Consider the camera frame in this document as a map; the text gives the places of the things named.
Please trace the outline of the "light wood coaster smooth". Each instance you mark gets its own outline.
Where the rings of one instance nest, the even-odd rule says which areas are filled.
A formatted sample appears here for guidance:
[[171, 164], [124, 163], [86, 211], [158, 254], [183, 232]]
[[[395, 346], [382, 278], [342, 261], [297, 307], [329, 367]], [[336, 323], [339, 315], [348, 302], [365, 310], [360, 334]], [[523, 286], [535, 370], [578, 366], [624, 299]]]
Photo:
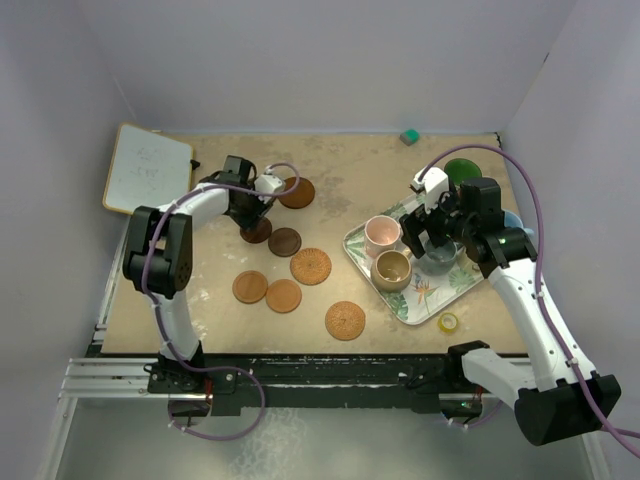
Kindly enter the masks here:
[[296, 282], [280, 279], [268, 287], [265, 298], [268, 307], [274, 312], [289, 313], [300, 305], [302, 291]]

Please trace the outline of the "grey blue mug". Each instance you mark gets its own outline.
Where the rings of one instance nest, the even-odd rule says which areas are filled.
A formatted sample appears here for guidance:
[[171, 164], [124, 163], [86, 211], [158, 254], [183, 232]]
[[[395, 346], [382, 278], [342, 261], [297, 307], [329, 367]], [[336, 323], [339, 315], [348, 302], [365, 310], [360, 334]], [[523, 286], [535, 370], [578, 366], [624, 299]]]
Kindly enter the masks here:
[[424, 244], [424, 255], [416, 260], [416, 266], [426, 275], [440, 276], [448, 273], [464, 251], [461, 243], [447, 241], [436, 247], [431, 240]]

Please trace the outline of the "light wood rimmed coaster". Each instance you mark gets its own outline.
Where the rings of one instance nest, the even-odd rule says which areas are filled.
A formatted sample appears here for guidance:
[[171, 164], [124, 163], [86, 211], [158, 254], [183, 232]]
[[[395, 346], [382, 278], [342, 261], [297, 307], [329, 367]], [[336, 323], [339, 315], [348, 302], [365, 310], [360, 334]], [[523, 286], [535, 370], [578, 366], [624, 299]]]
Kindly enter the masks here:
[[267, 278], [255, 270], [240, 273], [232, 284], [234, 297], [244, 304], [254, 304], [260, 301], [266, 295], [267, 290]]

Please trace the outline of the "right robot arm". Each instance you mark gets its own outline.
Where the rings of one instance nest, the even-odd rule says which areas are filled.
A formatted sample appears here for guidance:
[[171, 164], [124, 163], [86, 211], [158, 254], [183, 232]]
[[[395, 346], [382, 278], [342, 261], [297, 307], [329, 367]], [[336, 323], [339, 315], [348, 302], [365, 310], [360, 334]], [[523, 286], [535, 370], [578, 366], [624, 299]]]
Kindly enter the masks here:
[[416, 258], [425, 254], [423, 235], [437, 246], [462, 244], [507, 307], [531, 364], [525, 371], [486, 343], [469, 342], [449, 349], [446, 383], [456, 391], [475, 384], [493, 393], [536, 446], [602, 429], [620, 385], [614, 376], [600, 375], [572, 339], [536, 276], [538, 253], [528, 234], [505, 224], [498, 183], [474, 178], [455, 187], [434, 169], [416, 175], [410, 188], [424, 202], [400, 218], [403, 244]]

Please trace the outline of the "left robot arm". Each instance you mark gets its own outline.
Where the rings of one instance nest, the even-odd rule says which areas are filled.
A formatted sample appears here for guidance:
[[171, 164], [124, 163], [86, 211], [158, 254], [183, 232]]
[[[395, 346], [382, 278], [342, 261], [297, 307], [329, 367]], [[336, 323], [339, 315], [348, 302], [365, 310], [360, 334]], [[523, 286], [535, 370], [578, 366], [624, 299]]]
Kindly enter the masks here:
[[174, 362], [171, 381], [184, 392], [202, 387], [204, 365], [186, 299], [193, 271], [194, 231], [226, 216], [252, 230], [285, 190], [271, 167], [263, 173], [248, 159], [229, 155], [222, 169], [164, 205], [139, 206], [131, 216], [122, 266], [124, 277], [150, 302], [162, 346], [159, 357]]

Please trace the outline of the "dark walnut coaster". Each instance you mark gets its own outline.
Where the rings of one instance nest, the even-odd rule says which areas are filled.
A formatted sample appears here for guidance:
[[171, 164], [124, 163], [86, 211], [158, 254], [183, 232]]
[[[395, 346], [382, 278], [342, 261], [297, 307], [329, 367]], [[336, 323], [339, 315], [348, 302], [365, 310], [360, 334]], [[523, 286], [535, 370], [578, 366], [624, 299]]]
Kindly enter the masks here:
[[276, 256], [290, 257], [295, 255], [302, 245], [297, 230], [283, 227], [274, 230], [268, 239], [268, 248]]
[[247, 243], [259, 244], [269, 239], [273, 231], [272, 223], [268, 218], [261, 218], [251, 229], [241, 229], [240, 237]]

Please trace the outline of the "brown ringed wood coaster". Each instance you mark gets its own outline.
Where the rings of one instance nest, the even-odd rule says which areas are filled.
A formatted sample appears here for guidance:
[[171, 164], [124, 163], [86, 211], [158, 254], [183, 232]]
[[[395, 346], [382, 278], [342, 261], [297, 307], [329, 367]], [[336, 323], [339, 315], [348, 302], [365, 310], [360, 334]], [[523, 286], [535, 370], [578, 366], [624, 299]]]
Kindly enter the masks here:
[[315, 198], [315, 187], [312, 182], [301, 177], [297, 188], [290, 194], [279, 197], [280, 203], [290, 209], [302, 209], [311, 204]]

